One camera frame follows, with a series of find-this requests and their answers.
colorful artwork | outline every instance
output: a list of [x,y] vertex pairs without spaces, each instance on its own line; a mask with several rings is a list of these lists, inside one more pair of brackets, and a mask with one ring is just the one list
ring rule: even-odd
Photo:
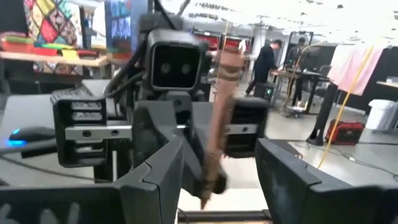
[[106,48],[110,52],[130,52],[137,47],[137,29],[148,0],[106,0]]
[[[29,35],[41,44],[82,47],[79,7],[68,0],[24,0]],[[40,62],[36,72],[82,74],[81,66]]]

blue light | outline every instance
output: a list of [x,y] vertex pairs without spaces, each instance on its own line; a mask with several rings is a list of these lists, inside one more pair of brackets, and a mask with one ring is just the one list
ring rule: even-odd
[[18,134],[19,128],[12,132],[12,134]]
[[25,140],[8,140],[7,145],[9,147],[22,147],[26,145]]

computer mouse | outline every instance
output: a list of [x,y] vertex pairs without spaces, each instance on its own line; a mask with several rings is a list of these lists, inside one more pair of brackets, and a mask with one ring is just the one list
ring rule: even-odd
[[55,130],[43,126],[20,128],[12,132],[9,141],[21,144],[35,141],[50,140],[55,138]]

white trash bin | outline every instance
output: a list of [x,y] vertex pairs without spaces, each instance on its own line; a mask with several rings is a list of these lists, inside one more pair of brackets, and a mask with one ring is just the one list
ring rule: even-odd
[[369,103],[372,108],[366,122],[366,128],[385,131],[391,127],[394,115],[398,110],[398,102],[391,100],[372,100]]

pink cloth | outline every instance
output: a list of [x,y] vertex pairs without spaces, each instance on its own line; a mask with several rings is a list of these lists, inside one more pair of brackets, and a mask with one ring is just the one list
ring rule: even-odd
[[[328,77],[332,80],[334,84],[338,86],[339,90],[349,91],[349,88],[354,82],[355,76],[359,72],[359,69],[365,59],[367,50],[369,50],[370,48],[371,47],[364,46],[353,47],[350,53],[349,50],[346,51],[346,54],[349,54],[348,57],[347,55],[340,55],[340,57],[346,57],[346,60],[339,60],[336,65],[333,65],[331,63],[332,68],[330,69]],[[373,50],[369,56],[369,60],[366,62],[361,74],[359,75],[359,78],[351,94],[358,96],[361,96],[363,94],[363,91],[368,84],[374,68],[379,61],[382,51],[382,47],[373,47]]]

